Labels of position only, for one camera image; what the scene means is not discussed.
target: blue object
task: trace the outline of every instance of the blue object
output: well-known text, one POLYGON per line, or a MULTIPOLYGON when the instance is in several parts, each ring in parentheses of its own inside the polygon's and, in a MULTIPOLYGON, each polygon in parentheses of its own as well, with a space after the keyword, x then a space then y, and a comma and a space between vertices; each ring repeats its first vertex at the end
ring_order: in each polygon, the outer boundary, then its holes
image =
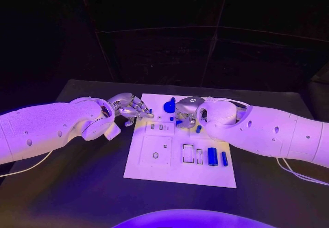
POLYGON ((172 100, 164 103, 163 109, 164 109, 166 113, 173 113, 175 108, 176 108, 176 103, 175 103, 175 98, 172 98, 172 100))
POLYGON ((196 127, 195 132, 199 133, 199 132, 201 132, 201 129, 202 129, 202 126, 199 125, 199 126, 196 127))
POLYGON ((228 158, 227 158, 227 152, 225 151, 221 153, 221 156, 222 156, 222 164, 224 164, 224 166, 228 166, 228 158))
POLYGON ((218 150, 214 147, 208 148, 208 164, 218 166, 218 150))

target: blue battery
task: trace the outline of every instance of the blue battery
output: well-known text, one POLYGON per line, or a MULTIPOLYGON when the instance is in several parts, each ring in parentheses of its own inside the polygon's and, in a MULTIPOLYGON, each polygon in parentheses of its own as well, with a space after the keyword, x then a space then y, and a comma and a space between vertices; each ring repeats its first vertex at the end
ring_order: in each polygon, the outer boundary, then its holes
POLYGON ((214 147, 208 148, 208 164, 218 166, 218 150, 214 147))
POLYGON ((201 132, 201 129, 202 129, 202 126, 199 125, 199 126, 196 127, 195 132, 199 133, 199 132, 201 132))
POLYGON ((225 151, 221 153, 221 156, 222 156, 222 164, 224 164, 224 166, 228 166, 228 158, 227 158, 227 152, 225 151))

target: robotic hand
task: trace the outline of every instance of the robotic hand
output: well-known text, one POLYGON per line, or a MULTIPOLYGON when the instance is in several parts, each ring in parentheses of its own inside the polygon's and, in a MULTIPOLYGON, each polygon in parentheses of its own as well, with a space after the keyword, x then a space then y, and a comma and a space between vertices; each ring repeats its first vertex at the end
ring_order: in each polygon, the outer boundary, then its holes
POLYGON ((114 118, 123 115, 153 118, 143 101, 131 93, 110 100, 81 97, 69 103, 27 107, 0 116, 0 164, 37 156, 76 136, 88 141, 102 134, 111 140, 120 133, 114 118))
POLYGON ((329 123, 309 120, 273 108, 237 107, 225 98, 188 97, 176 103, 179 128, 196 120, 214 140, 255 154, 291 158, 329 168, 329 123))

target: gray table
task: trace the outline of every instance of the gray table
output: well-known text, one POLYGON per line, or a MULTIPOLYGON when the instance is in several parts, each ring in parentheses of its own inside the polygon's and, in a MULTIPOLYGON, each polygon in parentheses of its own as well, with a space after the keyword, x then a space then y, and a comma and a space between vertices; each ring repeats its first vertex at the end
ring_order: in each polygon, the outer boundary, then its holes
MULTIPOLYGON (((58 97, 108 99, 121 92, 227 97, 312 118, 296 93, 133 85, 71 80, 58 97)), ((227 212, 277 227, 329 227, 329 188, 297 179, 274 158, 231 146, 237 189, 123 178, 134 127, 108 142, 75 138, 30 171, 0 186, 0 222, 13 227, 111 227, 131 217, 164 209, 227 212)), ((32 162, 16 162, 13 170, 32 162)), ((329 170, 303 161, 293 169, 329 181, 329 170)))

